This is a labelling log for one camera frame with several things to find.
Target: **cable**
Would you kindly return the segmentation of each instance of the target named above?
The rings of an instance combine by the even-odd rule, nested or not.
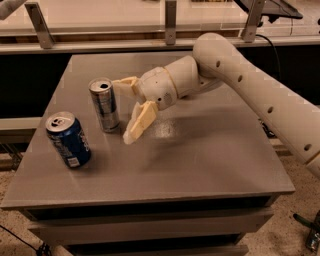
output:
[[[14,236],[15,238],[17,238],[18,240],[20,240],[22,243],[26,244],[27,246],[29,246],[30,248],[32,248],[35,252],[37,252],[37,249],[34,248],[31,244],[28,244],[27,242],[23,241],[20,237],[18,237],[16,234],[12,233],[9,229],[5,228],[4,226],[0,225],[0,227],[2,229],[4,229],[5,231],[7,231],[8,233],[10,233],[12,236]]]
[[[316,225],[315,223],[303,218],[302,216],[300,216],[299,214],[295,213],[293,214],[293,218],[298,221],[300,224],[302,224],[305,227],[308,228],[312,228],[314,229],[316,232],[320,233],[320,226]]]
[[[50,247],[43,243],[39,249],[37,250],[36,248],[34,248],[31,244],[27,243],[26,241],[22,240],[20,237],[18,237],[16,234],[14,234],[12,231],[10,231],[9,229],[5,228],[4,226],[0,225],[0,228],[2,228],[3,230],[7,231],[10,235],[14,236],[15,238],[17,238],[19,241],[21,241],[22,243],[24,243],[25,245],[29,246],[31,249],[33,249],[36,252],[37,256],[51,256],[51,251],[50,251]]]
[[[273,51],[275,53],[275,56],[276,56],[276,59],[277,59],[277,66],[278,66],[278,76],[279,76],[279,80],[281,80],[281,67],[280,67],[280,60],[279,60],[279,55],[278,55],[278,52],[277,52],[277,49],[276,47],[273,45],[273,43],[271,42],[271,40],[264,36],[264,35],[260,35],[260,34],[256,34],[256,36],[258,37],[262,37],[263,39],[267,40],[268,43],[271,45],[271,47],[273,48]]]

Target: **silver can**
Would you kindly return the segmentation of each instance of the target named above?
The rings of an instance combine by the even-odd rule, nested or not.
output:
[[[112,82],[108,78],[96,78],[89,83],[89,90],[101,129],[113,132],[119,126],[119,116]]]

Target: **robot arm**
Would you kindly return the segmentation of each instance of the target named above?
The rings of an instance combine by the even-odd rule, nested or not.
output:
[[[214,33],[197,39],[193,57],[155,68],[136,80],[135,95],[141,101],[153,102],[153,110],[150,114],[143,111],[144,105],[135,107],[130,122],[141,123],[141,118],[148,122],[136,126],[138,132],[131,130],[134,125],[131,129],[128,126],[125,141],[126,136],[130,138],[127,143],[137,140],[155,120],[158,110],[170,107],[185,95],[214,89],[219,81],[233,88],[291,153],[320,178],[320,110],[252,65],[228,40]]]

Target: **aluminum can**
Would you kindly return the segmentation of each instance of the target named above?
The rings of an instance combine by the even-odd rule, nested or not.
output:
[[[89,83],[89,91],[101,129],[113,132],[119,126],[119,116],[112,82],[104,77],[96,78]]]
[[[46,121],[49,139],[70,168],[85,164],[91,156],[79,120],[70,112],[58,112]]]

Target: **table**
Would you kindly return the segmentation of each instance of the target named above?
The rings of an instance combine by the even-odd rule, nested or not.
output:
[[[244,255],[236,243],[294,187],[242,99],[227,85],[183,98],[132,145],[122,135],[135,102],[116,95],[120,128],[109,134],[91,102],[92,79],[141,76],[186,54],[74,55],[1,208],[20,211],[30,231],[74,255]],[[46,137],[58,111],[75,114],[92,150],[77,170]]]

